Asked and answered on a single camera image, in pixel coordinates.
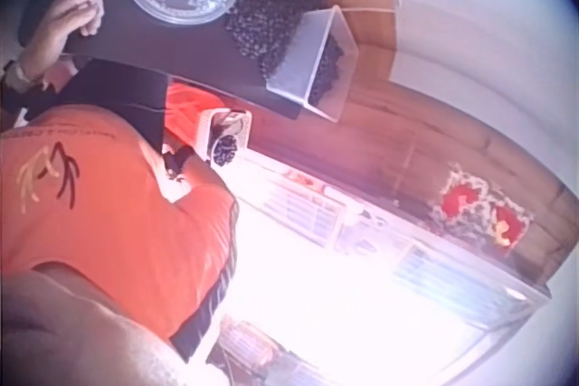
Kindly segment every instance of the white wall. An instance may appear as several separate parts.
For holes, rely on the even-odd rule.
[[[575,193],[579,25],[568,0],[403,0],[391,80],[501,131]],[[459,386],[555,386],[577,360],[577,249],[553,301]]]

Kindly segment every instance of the wooden floor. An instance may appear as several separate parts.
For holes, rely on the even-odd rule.
[[[253,113],[250,148],[378,206],[425,219],[451,163],[502,188],[536,220],[513,252],[526,278],[545,283],[579,239],[578,201],[512,141],[478,120],[388,80],[394,51],[361,44],[345,111],[334,124],[308,112]]]

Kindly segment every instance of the orange shirt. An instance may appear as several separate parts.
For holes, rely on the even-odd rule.
[[[167,341],[231,265],[231,194],[167,201],[162,157],[107,110],[53,108],[2,134],[0,158],[3,274],[63,263]]]

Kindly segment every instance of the rectangular plastic container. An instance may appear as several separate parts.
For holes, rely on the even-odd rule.
[[[337,64],[338,79],[315,107],[310,104],[309,95],[330,34],[336,38],[344,55]],[[356,41],[339,6],[312,11],[304,14],[285,59],[266,86],[269,91],[295,101],[321,117],[338,122],[346,104],[357,59]]]

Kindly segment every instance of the black pants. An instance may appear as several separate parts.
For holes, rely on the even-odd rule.
[[[29,99],[25,119],[64,104],[106,108],[125,119],[160,154],[165,127],[165,101],[169,78],[109,61],[90,61],[59,94],[43,92]]]

